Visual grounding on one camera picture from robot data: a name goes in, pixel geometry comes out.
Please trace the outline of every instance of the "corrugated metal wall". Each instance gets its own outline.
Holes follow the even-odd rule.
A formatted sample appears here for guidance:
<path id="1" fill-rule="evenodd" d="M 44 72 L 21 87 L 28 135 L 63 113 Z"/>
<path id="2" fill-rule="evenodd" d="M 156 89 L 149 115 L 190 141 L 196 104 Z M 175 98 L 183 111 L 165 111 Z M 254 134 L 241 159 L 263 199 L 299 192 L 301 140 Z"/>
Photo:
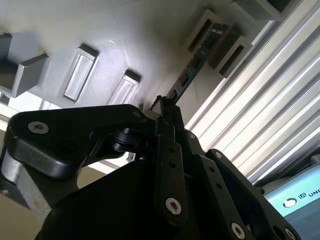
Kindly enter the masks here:
<path id="1" fill-rule="evenodd" d="M 304 0 L 190 129 L 254 182 L 320 145 L 320 2 Z"/>

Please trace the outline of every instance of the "gray plastic block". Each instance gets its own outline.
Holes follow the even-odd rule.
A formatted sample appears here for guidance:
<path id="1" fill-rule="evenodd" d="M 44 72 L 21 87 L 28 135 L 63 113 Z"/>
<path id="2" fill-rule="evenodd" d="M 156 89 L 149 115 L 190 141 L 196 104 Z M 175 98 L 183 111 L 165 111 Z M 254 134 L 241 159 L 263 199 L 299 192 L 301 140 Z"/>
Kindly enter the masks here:
<path id="1" fill-rule="evenodd" d="M 130 70 L 125 71 L 108 105 L 130 104 L 139 88 L 140 78 Z"/>
<path id="2" fill-rule="evenodd" d="M 219 48 L 210 54 L 208 64 L 221 76 L 228 78 L 251 47 L 245 38 L 230 33 Z"/>
<path id="3" fill-rule="evenodd" d="M 194 52 L 207 36 L 214 23 L 222 23 L 222 20 L 206 9 L 201 18 L 191 31 L 189 37 L 185 40 L 183 46 L 190 52 Z"/>
<path id="4" fill-rule="evenodd" d="M 60 97 L 74 104 L 87 80 L 90 78 L 98 58 L 99 52 L 88 45 L 80 45 L 71 60 L 69 70 L 66 74 L 60 90 Z"/>
<path id="5" fill-rule="evenodd" d="M 19 65 L 8 60 L 0 62 L 0 91 L 12 98 L 36 86 L 45 75 L 50 58 L 42 54 L 21 62 Z"/>
<path id="6" fill-rule="evenodd" d="M 235 0 L 254 19 L 282 21 L 282 13 L 292 0 Z"/>
<path id="7" fill-rule="evenodd" d="M 0 61 L 6 60 L 8 57 L 12 36 L 10 34 L 0 35 Z"/>

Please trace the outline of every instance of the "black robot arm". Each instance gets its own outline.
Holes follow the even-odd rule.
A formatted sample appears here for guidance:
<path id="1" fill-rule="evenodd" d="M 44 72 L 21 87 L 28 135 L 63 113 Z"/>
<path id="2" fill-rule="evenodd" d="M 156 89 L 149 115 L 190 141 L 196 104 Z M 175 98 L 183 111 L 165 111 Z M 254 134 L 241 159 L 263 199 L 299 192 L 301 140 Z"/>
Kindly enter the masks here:
<path id="1" fill-rule="evenodd" d="M 10 120 L 1 187 L 37 214 L 37 239 L 300 240 L 222 152 L 202 150 L 177 106 L 160 97 L 157 111 L 95 106 Z M 77 188 L 82 167 L 124 152 L 134 161 Z"/>

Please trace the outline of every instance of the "blue label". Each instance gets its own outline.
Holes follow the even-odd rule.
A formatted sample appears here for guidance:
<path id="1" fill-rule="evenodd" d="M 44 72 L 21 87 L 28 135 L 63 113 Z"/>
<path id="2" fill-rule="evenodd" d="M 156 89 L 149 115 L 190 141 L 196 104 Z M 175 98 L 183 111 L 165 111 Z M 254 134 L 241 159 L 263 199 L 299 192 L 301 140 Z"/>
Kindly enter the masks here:
<path id="1" fill-rule="evenodd" d="M 265 198 L 283 216 L 320 198 L 320 165 L 315 165 L 289 180 Z"/>

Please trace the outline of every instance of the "screw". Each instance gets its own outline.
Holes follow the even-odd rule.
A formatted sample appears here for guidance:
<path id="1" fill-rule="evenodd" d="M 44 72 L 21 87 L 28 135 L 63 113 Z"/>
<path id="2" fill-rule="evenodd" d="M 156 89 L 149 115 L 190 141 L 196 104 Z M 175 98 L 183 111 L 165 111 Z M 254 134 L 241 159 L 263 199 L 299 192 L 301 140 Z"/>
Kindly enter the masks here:
<path id="1" fill-rule="evenodd" d="M 290 231 L 290 229 L 286 228 L 285 231 L 286 231 L 286 234 L 288 234 L 292 240 L 296 240 L 295 235 L 292 233 L 292 231 Z"/>
<path id="2" fill-rule="evenodd" d="M 218 159 L 222 159 L 222 155 L 221 155 L 220 152 L 215 151 L 214 154 L 216 155 L 216 157 L 217 157 Z"/>
<path id="3" fill-rule="evenodd" d="M 28 124 L 28 129 L 34 134 L 46 134 L 49 132 L 49 127 L 47 124 L 41 121 L 33 121 Z"/>
<path id="4" fill-rule="evenodd" d="M 141 117 L 141 114 L 140 114 L 139 112 L 137 112 L 137 111 L 133 111 L 132 113 L 133 113 L 133 115 L 135 115 L 137 118 L 140 118 L 140 117 Z"/>
<path id="5" fill-rule="evenodd" d="M 167 200 L 165 200 L 165 206 L 166 209 L 168 209 L 168 211 L 173 215 L 181 214 L 181 205 L 176 199 L 169 197 Z"/>
<path id="6" fill-rule="evenodd" d="M 245 239 L 246 234 L 244 230 L 239 226 L 239 224 L 236 224 L 235 222 L 233 222 L 231 224 L 231 229 L 234 235 L 236 235 L 238 239 L 241 239 L 241 240 Z"/>
<path id="7" fill-rule="evenodd" d="M 190 131 L 187 132 L 187 135 L 188 135 L 191 139 L 195 139 L 195 138 L 196 138 L 196 136 L 195 136 L 192 132 L 190 132 Z"/>

